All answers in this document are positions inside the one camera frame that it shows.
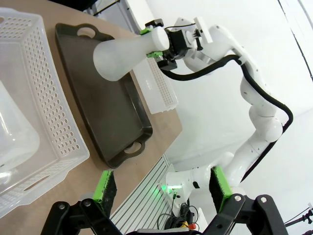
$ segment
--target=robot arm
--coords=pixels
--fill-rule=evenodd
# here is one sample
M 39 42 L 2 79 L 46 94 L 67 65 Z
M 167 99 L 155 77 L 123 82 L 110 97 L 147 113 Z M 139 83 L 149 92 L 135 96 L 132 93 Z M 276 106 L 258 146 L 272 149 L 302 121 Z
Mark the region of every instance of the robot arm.
M 195 188 L 208 187 L 210 169 L 213 165 L 221 165 L 230 186 L 237 187 L 250 167 L 255 164 L 260 156 L 263 157 L 271 149 L 292 122 L 291 111 L 272 97 L 273 92 L 263 80 L 260 69 L 228 30 L 220 25 L 214 25 L 207 30 L 201 18 L 195 18 L 195 25 L 194 27 L 188 27 L 188 31 L 180 30 L 180 34 L 184 35 L 185 41 L 188 42 L 185 51 L 183 50 L 183 43 L 177 40 L 177 37 L 171 37 L 172 34 L 178 34 L 177 31 L 168 33 L 173 48 L 169 49 L 170 54 L 164 52 L 163 61 L 158 62 L 159 67 L 168 77 L 176 80 L 180 80 L 180 77 L 182 77 L 181 81 L 186 81 L 199 77 L 199 74 L 203 75 L 203 71 L 213 67 L 216 62 L 222 61 L 225 55 L 232 51 L 237 58 L 236 62 L 241 65 L 244 71 L 244 77 L 240 85 L 241 95 L 245 101 L 251 104 L 249 117 L 256 130 L 235 152 L 235 155 L 225 153 L 214 163 L 207 166 L 183 172 L 169 172 L 166 175 L 166 185 L 169 187 L 166 193 L 168 194 L 173 189 L 181 193 L 181 198 L 176 199 L 175 204 L 177 207 L 188 199 L 191 191 Z M 179 48 L 180 56 L 175 54 L 177 48 Z M 171 61 L 167 64 L 169 65 L 173 64 L 175 59 L 181 58 L 188 68 L 195 71 L 194 78 L 190 78 L 191 74 L 173 74 L 169 70 L 175 67 L 162 66 L 167 64 L 164 60 Z M 289 122 L 285 126 L 275 116 L 277 107 L 283 109 L 289 115 Z

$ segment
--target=plastic basket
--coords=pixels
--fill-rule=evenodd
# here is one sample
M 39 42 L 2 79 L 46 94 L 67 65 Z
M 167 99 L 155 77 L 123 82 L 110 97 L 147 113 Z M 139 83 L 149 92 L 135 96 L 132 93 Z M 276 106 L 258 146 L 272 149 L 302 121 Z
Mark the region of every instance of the plastic basket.
M 40 137 L 34 156 L 1 173 L 1 218 L 60 183 L 89 151 L 64 96 L 41 16 L 0 8 L 0 80 Z

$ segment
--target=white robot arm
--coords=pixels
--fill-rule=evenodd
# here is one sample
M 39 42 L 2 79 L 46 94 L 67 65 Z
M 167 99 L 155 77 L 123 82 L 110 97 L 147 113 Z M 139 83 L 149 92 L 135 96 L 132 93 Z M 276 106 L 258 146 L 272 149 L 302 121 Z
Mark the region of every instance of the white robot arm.
M 179 29 L 179 24 L 176 27 L 174 27 L 174 30 Z M 190 48 L 183 57 L 188 68 L 193 71 L 203 70 L 216 61 L 220 61 L 229 51 L 232 51 L 239 58 L 237 63 L 239 62 L 242 67 L 245 65 L 246 73 L 251 80 L 254 80 L 259 90 L 262 90 L 267 97 L 273 96 L 270 87 L 263 80 L 256 63 L 228 30 L 220 25 L 214 25 L 207 30 L 203 19 L 195 18 L 195 25 L 189 26 L 187 30 L 182 30 L 182 32 L 190 46 L 193 45 L 193 48 Z M 171 72 L 164 70 L 163 72 L 165 75 L 173 78 L 170 76 Z M 230 186 L 238 187 L 249 168 L 260 155 L 272 147 L 284 132 L 283 124 L 275 116 L 277 111 L 276 105 L 269 102 L 269 98 L 265 99 L 260 94 L 260 91 L 256 91 L 245 76 L 242 78 L 240 90 L 244 100 L 251 104 L 249 116 L 256 129 L 255 132 L 240 146 L 234 155 L 225 153 L 207 166 L 188 171 L 167 173 L 165 177 L 166 190 L 164 191 L 169 198 L 172 198 L 172 190 L 175 190 L 177 195 L 180 195 L 180 198 L 175 200 L 176 207 L 186 202 L 192 190 L 202 187 L 208 188 L 210 169 L 214 165 L 221 165 Z M 291 122 L 292 113 L 289 109 L 287 113 Z

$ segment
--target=basket hole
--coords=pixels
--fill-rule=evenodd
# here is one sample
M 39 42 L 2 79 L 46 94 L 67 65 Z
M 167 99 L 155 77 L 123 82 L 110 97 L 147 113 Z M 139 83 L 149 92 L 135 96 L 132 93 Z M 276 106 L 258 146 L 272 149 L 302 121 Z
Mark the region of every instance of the basket hole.
M 43 177 L 42 179 L 38 180 L 37 182 L 33 183 L 31 186 L 29 186 L 28 188 L 25 188 L 24 191 L 28 191 L 31 188 L 35 187 L 37 184 L 39 184 L 40 182 L 44 181 L 46 178 L 48 178 L 50 175 L 47 175 L 45 177 Z
M 77 31 L 77 36 L 80 36 L 80 37 L 93 38 L 95 35 L 96 35 L 96 32 L 93 29 L 87 28 L 87 27 L 80 28 Z
M 141 148 L 141 144 L 138 142 L 133 143 L 131 146 L 128 146 L 124 149 L 125 153 L 131 154 L 137 152 Z

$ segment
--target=translucent plastic container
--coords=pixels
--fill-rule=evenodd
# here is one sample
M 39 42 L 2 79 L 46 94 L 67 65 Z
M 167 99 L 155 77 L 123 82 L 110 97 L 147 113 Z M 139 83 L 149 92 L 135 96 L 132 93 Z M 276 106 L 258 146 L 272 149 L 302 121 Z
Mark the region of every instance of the translucent plastic container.
M 64 96 L 41 16 L 0 8 L 0 80 L 40 139 L 32 157 L 0 174 L 1 218 L 60 183 L 89 151 Z
M 12 170 L 39 148 L 38 133 L 0 81 L 0 173 Z

